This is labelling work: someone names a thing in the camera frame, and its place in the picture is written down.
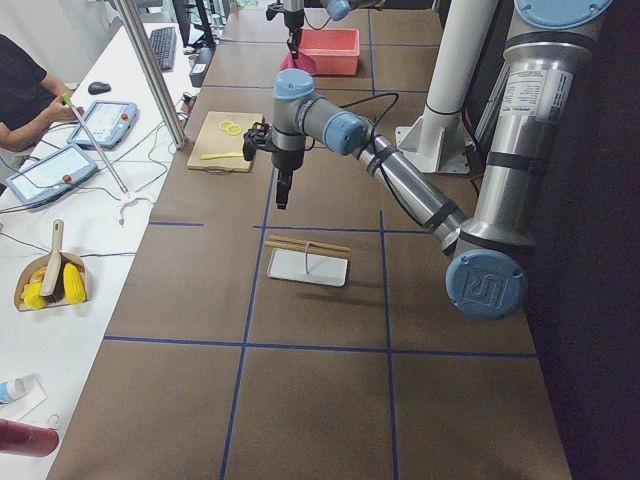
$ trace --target black shirt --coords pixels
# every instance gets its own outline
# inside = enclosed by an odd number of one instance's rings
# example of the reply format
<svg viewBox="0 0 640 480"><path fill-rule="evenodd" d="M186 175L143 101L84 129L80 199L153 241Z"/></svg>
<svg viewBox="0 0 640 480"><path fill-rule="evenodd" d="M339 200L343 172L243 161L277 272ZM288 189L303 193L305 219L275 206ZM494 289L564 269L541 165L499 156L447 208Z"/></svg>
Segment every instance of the black shirt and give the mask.
<svg viewBox="0 0 640 480"><path fill-rule="evenodd" d="M15 130L36 118L55 98L40 85L47 72L0 35L0 122Z"/></svg>

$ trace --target person's arm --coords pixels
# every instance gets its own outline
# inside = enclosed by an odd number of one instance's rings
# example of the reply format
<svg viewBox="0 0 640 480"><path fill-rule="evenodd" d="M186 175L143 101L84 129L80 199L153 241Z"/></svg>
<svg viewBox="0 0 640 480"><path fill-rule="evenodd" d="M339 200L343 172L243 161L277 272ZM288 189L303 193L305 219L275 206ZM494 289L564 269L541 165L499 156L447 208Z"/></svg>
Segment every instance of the person's arm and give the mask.
<svg viewBox="0 0 640 480"><path fill-rule="evenodd" d="M47 73L47 75L42 79L42 82L40 82L40 85L42 85L42 88L49 90L56 97L64 94L69 96L73 95L73 91L67 87L62 80L59 80L50 73Z"/></svg>
<svg viewBox="0 0 640 480"><path fill-rule="evenodd" d="M56 95L56 98L36 118L20 128L9 130L4 123L0 122L0 147L12 152L20 152L36 143L52 123L76 119L71 109L62 103L62 95L73 95L69 87L49 73L42 79L40 85Z"/></svg>
<svg viewBox="0 0 640 480"><path fill-rule="evenodd" d="M35 144L52 123L75 119L71 109L62 103L62 94L60 94L36 118L20 128L9 130L4 123L0 122L0 147L12 152L20 152Z"/></svg>

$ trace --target wooden cutting board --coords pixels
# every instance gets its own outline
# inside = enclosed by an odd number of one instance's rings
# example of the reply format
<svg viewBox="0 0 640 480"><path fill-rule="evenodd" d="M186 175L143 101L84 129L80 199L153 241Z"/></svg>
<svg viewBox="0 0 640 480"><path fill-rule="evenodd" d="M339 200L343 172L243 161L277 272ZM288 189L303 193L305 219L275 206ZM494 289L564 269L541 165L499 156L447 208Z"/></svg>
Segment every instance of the wooden cutting board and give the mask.
<svg viewBox="0 0 640 480"><path fill-rule="evenodd" d="M193 146L187 168L192 170L221 169L230 172L250 172L253 161L247 162L242 157L225 157L213 160L202 160L201 155L242 152L243 135L255 122L262 123L261 113L209 112ZM220 125L222 122L233 122L240 126L240 133L230 135Z"/></svg>

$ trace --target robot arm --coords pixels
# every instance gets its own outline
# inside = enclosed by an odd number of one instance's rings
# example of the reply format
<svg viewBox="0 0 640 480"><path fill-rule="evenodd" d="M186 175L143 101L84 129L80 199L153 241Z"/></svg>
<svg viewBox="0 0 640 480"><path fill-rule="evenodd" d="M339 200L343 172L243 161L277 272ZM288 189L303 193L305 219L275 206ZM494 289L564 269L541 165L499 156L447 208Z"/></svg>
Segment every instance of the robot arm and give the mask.
<svg viewBox="0 0 640 480"><path fill-rule="evenodd" d="M532 3L539 5L531 8ZM272 152L279 170L276 202L284 209L293 172L304 160L307 136L337 154L353 155L416 222L441 240L444 253L452 258L446 275L452 303L470 316L504 318L521 307L526 295L523 266L534 246L530 212L571 80L589 60L600 14L611 0L594 0L584 12L582 3L563 8L560 2L515 0L504 54L509 77L471 218L370 121L318 95L312 77L301 70L278 75L273 125L255 126L245 134L245 158L252 158L256 148ZM555 21L561 14L564 17Z"/></svg>
<svg viewBox="0 0 640 480"><path fill-rule="evenodd" d="M346 17L351 10L357 8L380 8L386 0L321 0L322 5L331 17L337 22ZM302 27L304 26L304 0L277 0L267 6L267 20L271 21L278 13L284 16L284 24L289 30L287 47L293 59L298 58L300 41L302 40Z"/></svg>
<svg viewBox="0 0 640 480"><path fill-rule="evenodd" d="M320 0L331 20L338 22L357 8L382 8L386 0Z"/></svg>
<svg viewBox="0 0 640 480"><path fill-rule="evenodd" d="M453 253L457 232L467 217L409 162L370 121L341 109L315 91L313 78L298 69L278 74L272 125L255 125L245 134L245 158L255 149L271 152L278 169L276 204L285 209L293 173L303 164L307 136L339 155L354 156L389 189L407 213Z"/></svg>

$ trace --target label sticker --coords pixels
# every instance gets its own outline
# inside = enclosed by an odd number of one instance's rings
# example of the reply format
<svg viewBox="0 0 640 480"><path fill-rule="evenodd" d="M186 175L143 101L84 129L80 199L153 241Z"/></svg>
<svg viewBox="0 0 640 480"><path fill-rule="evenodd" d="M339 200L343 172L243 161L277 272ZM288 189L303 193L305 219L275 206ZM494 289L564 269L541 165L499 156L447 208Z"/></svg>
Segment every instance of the label sticker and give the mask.
<svg viewBox="0 0 640 480"><path fill-rule="evenodd" d="M547 70L511 73L504 90L500 116L524 115L535 117L538 113L546 78Z"/></svg>
<svg viewBox="0 0 640 480"><path fill-rule="evenodd" d="M530 70L509 75L500 116L535 117L556 123L567 103L573 75L561 70Z"/></svg>
<svg viewBox="0 0 640 480"><path fill-rule="evenodd" d="M569 72L549 70L536 120L556 123L560 119L569 97L572 80L573 75Z"/></svg>

